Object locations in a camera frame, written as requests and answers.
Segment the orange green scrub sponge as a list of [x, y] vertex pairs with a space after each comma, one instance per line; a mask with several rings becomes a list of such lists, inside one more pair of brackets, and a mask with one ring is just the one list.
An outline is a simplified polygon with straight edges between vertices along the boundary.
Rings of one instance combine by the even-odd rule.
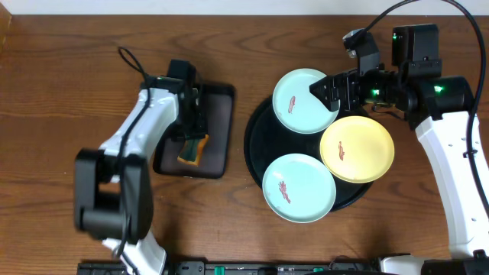
[[177, 160], [186, 165], [199, 166], [208, 139], [209, 136], [206, 134], [203, 138], [185, 141]]

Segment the light green plate top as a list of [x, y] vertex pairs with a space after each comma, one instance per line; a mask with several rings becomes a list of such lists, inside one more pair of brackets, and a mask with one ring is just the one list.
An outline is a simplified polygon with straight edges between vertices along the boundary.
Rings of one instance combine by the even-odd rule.
[[309, 86], [326, 77], [309, 68], [292, 70], [274, 88], [272, 106], [280, 123], [299, 134], [315, 134], [325, 130], [337, 118], [338, 111], [329, 111]]

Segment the light green plate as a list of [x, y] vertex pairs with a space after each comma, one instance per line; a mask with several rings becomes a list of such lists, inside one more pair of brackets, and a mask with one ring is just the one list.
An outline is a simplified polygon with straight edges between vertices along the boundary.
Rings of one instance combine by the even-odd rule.
[[332, 211], [336, 185], [331, 172], [314, 157], [287, 154], [266, 169], [262, 179], [264, 199], [281, 218], [310, 223]]
[[309, 68], [292, 70], [274, 88], [272, 106], [280, 123], [299, 134], [315, 134], [325, 130], [337, 118], [338, 111], [329, 111], [309, 86], [326, 77]]

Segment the yellow plate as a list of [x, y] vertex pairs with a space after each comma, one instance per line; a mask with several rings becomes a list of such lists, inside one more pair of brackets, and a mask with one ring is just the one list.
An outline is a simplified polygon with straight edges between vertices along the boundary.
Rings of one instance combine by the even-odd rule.
[[387, 129], [364, 116], [348, 116], [333, 122], [322, 134], [319, 152], [334, 176], [357, 184], [382, 177], [395, 155]]

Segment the light green plate bottom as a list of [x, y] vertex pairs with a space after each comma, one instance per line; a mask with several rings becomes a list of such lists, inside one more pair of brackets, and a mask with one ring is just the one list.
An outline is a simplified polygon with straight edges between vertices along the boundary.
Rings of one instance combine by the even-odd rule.
[[266, 169], [262, 179], [264, 199], [281, 218], [310, 223], [332, 211], [336, 185], [331, 172], [314, 157], [287, 154]]

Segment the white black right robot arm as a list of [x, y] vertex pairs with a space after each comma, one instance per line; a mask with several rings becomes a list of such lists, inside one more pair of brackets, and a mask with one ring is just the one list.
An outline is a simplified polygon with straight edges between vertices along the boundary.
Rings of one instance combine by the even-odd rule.
[[331, 112], [366, 104], [402, 111], [423, 146], [442, 198], [449, 229], [448, 260], [409, 254], [382, 257], [382, 274], [488, 272], [488, 165], [475, 100], [467, 80], [443, 76], [434, 24], [394, 28], [393, 72], [384, 70], [372, 34], [355, 30], [343, 42], [355, 69], [313, 83], [310, 92]]

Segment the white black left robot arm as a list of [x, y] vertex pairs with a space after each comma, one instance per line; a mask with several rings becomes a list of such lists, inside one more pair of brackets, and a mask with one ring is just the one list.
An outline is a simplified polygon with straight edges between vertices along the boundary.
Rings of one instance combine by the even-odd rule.
[[102, 241], [130, 274], [164, 271], [167, 253], [151, 231], [148, 162], [167, 130], [183, 140], [205, 134], [201, 94], [193, 79], [151, 77], [121, 127], [99, 149], [76, 155], [75, 226]]

